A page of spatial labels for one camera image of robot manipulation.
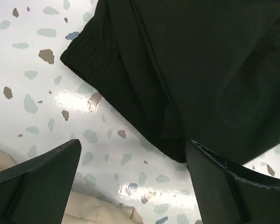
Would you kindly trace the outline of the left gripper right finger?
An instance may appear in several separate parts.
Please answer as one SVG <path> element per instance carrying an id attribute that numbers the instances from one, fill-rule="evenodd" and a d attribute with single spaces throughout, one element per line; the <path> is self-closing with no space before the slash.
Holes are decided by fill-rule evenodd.
<path id="1" fill-rule="evenodd" d="M 186 158 L 204 224 L 280 224 L 280 179 L 236 164 L 195 141 Z"/>

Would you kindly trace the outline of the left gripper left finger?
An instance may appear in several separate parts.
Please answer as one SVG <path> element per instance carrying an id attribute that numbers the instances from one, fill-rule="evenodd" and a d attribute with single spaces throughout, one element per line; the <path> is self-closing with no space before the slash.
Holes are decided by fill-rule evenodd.
<path id="1" fill-rule="evenodd" d="M 60 224 L 80 154 L 72 139 L 0 171 L 0 224 Z"/>

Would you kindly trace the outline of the black garment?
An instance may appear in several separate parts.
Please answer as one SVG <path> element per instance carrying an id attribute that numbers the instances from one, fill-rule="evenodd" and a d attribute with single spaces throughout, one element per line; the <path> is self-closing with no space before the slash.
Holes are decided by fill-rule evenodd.
<path id="1" fill-rule="evenodd" d="M 280 0 L 100 0 L 60 59 L 178 162 L 280 144 Z"/>

